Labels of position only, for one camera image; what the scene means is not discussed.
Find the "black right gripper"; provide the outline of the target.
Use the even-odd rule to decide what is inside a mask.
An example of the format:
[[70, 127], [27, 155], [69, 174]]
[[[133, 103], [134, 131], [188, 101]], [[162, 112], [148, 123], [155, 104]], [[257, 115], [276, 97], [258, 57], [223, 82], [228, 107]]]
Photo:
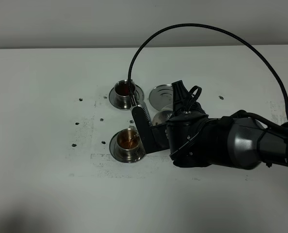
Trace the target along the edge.
[[194, 102], [188, 105], [190, 97], [189, 91], [183, 84], [183, 81], [172, 83], [173, 89], [173, 114], [170, 123], [199, 123], [208, 121], [208, 115], [202, 109], [200, 103]]

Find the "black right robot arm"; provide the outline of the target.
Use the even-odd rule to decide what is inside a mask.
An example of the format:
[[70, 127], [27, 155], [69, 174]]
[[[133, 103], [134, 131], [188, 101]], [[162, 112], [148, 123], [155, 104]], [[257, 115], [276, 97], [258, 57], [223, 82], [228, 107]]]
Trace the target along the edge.
[[188, 90], [177, 81], [172, 88], [173, 114], [166, 127], [175, 166], [288, 167], [288, 122], [278, 125], [244, 110], [210, 118], [198, 102], [200, 87]]

